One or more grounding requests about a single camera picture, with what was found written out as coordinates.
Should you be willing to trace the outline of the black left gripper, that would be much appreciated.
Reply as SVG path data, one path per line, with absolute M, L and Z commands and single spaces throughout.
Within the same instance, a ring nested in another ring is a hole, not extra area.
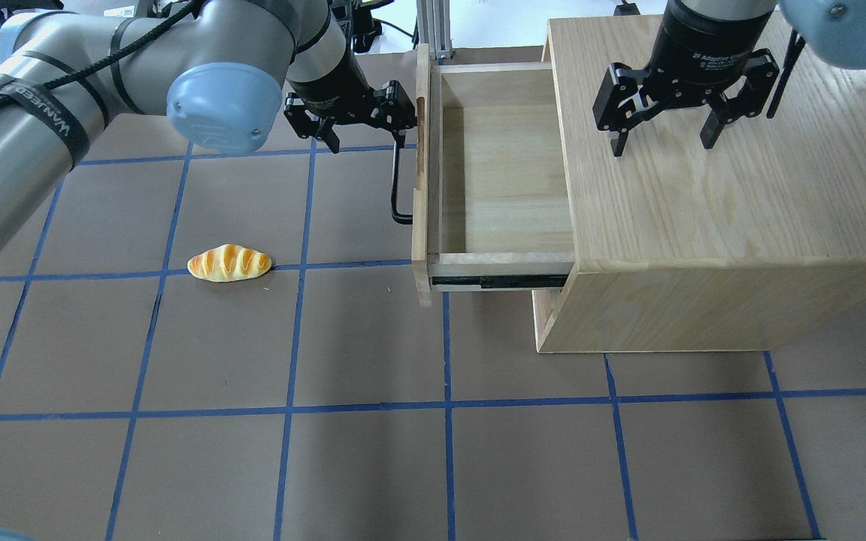
M 408 130 L 418 125 L 416 106 L 398 80 L 374 88 L 355 57 L 343 57 L 336 68 L 315 81 L 289 83 L 284 116 L 300 138 L 316 138 L 339 154 L 337 125 L 366 125 L 394 136 L 394 148 L 408 147 Z

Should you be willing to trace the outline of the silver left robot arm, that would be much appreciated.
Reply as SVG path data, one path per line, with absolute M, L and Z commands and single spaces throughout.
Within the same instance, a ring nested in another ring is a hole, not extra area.
M 17 14 L 0 31 L 0 251 L 120 114 L 247 153 L 279 112 L 333 152 L 337 125 L 402 143 L 418 123 L 401 83 L 368 83 L 326 1 L 189 1 L 165 20 Z

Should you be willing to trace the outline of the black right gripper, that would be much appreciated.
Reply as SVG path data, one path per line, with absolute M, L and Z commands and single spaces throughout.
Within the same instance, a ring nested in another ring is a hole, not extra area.
M 700 141 L 711 150 L 728 124 L 758 116 L 780 75 L 768 48 L 758 48 L 776 1 L 668 1 L 643 68 L 611 64 L 592 116 L 622 157 L 629 132 L 666 110 L 708 106 Z

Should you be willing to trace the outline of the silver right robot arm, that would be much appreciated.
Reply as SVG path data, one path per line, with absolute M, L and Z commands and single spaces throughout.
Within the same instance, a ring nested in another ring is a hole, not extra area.
M 711 150 L 735 121 L 776 116 L 807 47 L 825 64 L 866 71 L 866 1 L 669 1 L 645 66 L 606 69 L 595 125 L 619 157 L 641 123 L 707 106 L 700 139 Z

